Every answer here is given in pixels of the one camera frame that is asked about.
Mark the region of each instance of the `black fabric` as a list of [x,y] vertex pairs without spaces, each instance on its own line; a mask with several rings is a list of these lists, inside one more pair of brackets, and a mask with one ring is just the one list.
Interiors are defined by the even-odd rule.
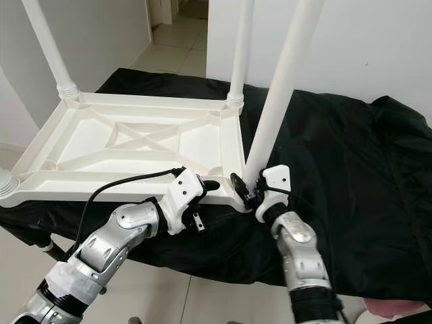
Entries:
[[[224,99],[229,84],[119,69],[99,92]],[[267,89],[244,87],[240,116],[247,156]],[[295,91],[269,165],[290,166],[295,210],[315,229],[337,293],[432,300],[432,131],[416,111],[389,98],[371,104]],[[86,233],[118,203],[91,204]],[[25,202],[0,209],[0,224],[74,239],[83,202]],[[202,207],[206,231],[144,241],[130,258],[218,281],[284,285],[275,242],[252,214]]]
[[277,204],[274,204],[273,206],[269,207],[264,215],[263,215],[263,219],[264,222],[271,227],[275,220],[282,214],[288,212],[289,209],[287,208],[287,206],[285,204],[283,204],[282,202],[279,202]]

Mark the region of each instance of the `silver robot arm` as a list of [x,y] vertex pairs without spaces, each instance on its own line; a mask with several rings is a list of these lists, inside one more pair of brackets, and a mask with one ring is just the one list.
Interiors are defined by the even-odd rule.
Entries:
[[264,170],[258,180],[260,187],[264,197],[255,215],[271,227],[276,239],[296,323],[342,323],[338,319],[342,303],[331,289],[317,250],[317,236],[295,212],[288,210],[288,195],[284,192],[291,189],[290,169],[278,165]]
[[161,200],[116,208],[66,262],[54,265],[12,324],[80,323],[131,249],[161,232],[180,233],[184,211],[205,194],[205,184],[185,169]]

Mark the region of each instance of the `tiled floor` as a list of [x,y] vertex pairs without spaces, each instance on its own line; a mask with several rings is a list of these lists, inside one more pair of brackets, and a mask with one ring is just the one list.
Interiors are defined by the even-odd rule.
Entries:
[[131,65],[132,69],[205,77],[207,21],[178,17],[172,25],[153,31],[153,45]]
[[[59,236],[54,240],[64,249],[72,245]],[[12,320],[54,262],[0,228],[0,323]],[[189,275],[126,261],[82,323],[126,324],[138,316],[143,323],[179,324],[189,281]]]
[[[354,323],[364,310],[361,298],[340,296],[345,314]],[[183,321],[185,324],[294,324],[285,287],[263,283],[236,285],[192,277]]]

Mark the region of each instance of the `white wall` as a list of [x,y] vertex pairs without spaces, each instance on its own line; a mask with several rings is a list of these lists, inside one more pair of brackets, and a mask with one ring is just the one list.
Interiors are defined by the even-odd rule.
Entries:
[[38,127],[0,67],[0,148],[1,143],[28,146]]
[[171,15],[173,18],[179,14],[180,7],[178,1],[179,0],[171,0]]
[[148,0],[148,8],[150,9],[151,26],[162,24],[162,1]]
[[[270,85],[295,3],[256,0],[249,84]],[[239,11],[240,0],[210,1],[208,78],[230,79]],[[431,12],[430,0],[327,0],[297,88],[390,95],[432,125]]]
[[[41,0],[72,79],[93,92],[150,43],[144,0]],[[59,99],[20,0],[0,1],[0,65],[38,126]]]

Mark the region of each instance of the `black cable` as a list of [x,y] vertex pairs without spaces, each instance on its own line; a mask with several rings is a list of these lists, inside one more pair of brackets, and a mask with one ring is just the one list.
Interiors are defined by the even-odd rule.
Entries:
[[315,208],[313,207],[313,205],[310,202],[308,202],[303,197],[298,196],[297,194],[293,194],[289,190],[278,189],[278,188],[273,188],[273,187],[268,187],[268,186],[265,186],[263,189],[264,190],[270,190],[270,191],[280,192],[281,194],[287,194],[288,196],[293,196],[294,198],[297,198],[298,200],[301,200],[302,202],[306,203],[316,213]]
[[82,242],[82,232],[84,231],[84,223],[85,223],[85,219],[86,219],[87,208],[88,208],[89,204],[96,198],[96,196],[98,194],[100,194],[102,191],[104,191],[108,188],[114,187],[114,186],[118,186],[120,184],[125,184],[127,182],[132,182],[132,181],[136,181],[136,180],[156,178],[156,177],[166,176],[167,174],[173,174],[175,176],[178,176],[183,171],[184,171],[184,167],[181,167],[181,168],[174,168],[174,169],[156,172],[156,173],[137,175],[134,177],[110,182],[109,184],[105,184],[104,186],[100,187],[98,190],[93,192],[92,195],[90,196],[90,198],[87,200],[86,204],[84,205],[84,209],[83,209],[82,214],[81,214],[80,225],[78,226],[78,233],[76,234],[74,249],[72,250],[72,252],[75,252]]
[[339,311],[339,314],[340,314],[340,317],[342,318],[342,320],[344,321],[345,324],[350,324],[350,321],[348,320],[348,318],[346,317],[346,315],[342,309]]

